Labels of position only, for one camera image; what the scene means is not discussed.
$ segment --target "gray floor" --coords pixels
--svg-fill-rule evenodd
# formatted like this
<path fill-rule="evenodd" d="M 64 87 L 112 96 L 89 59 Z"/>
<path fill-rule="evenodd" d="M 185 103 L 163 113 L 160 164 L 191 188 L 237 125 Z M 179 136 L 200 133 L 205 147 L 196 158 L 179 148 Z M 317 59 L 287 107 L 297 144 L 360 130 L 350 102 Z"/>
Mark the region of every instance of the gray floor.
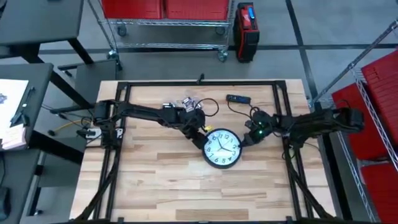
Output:
<path fill-rule="evenodd" d="M 261 45 L 295 45 L 297 44 L 289 12 L 283 0 L 252 0 L 255 3 L 261 30 Z M 313 44 L 370 44 L 398 16 L 398 5 L 395 0 L 292 0 L 297 15 L 303 42 Z M 107 49 L 109 45 L 101 33 L 90 8 L 85 4 L 79 40 L 87 49 Z M 221 41 L 209 28 L 171 28 L 166 27 L 130 27 L 129 36 L 120 39 L 125 42 L 204 42 Z M 389 35 L 382 43 L 398 43 L 396 35 Z M 40 57 L 54 65 L 65 65 L 80 62 L 76 54 L 52 54 L 47 50 L 71 49 L 66 42 L 44 44 Z M 359 66 L 366 65 L 394 49 L 373 50 Z M 361 50 L 307 50 L 317 90 L 326 86 L 342 71 Z M 91 54 L 95 60 L 105 59 L 106 54 Z M 170 80 L 198 78 L 201 73 L 206 78 L 301 78 L 306 94 L 310 96 L 303 63 L 298 50 L 261 50 L 250 64 L 240 64 L 230 52 L 229 59 L 220 63 L 216 52 L 174 52 L 174 53 L 123 53 L 120 55 L 124 65 L 121 77 L 124 80 Z M 26 63 L 21 58 L 0 60 L 0 64 Z M 63 76 L 74 85 L 74 78 Z M 338 90 L 350 83 L 348 75 L 332 90 Z M 45 104 L 51 107 L 68 106 L 72 102 L 50 85 Z M 54 129 L 66 121 L 52 116 L 43 110 L 39 116 L 38 130 L 43 133 Z M 59 138 L 75 137 L 71 129 L 59 133 Z M 57 164 L 58 169 L 68 172 L 63 185 L 44 190 L 39 202 L 43 215 L 22 223 L 61 222 L 68 219 L 79 167 L 56 158 L 48 157 L 48 164 Z M 342 159 L 339 161 L 342 175 L 349 192 L 351 209 L 355 220 L 367 220 L 366 212 L 361 206 L 356 186 L 349 174 L 348 166 Z M 45 178 L 56 180 L 53 172 Z"/>

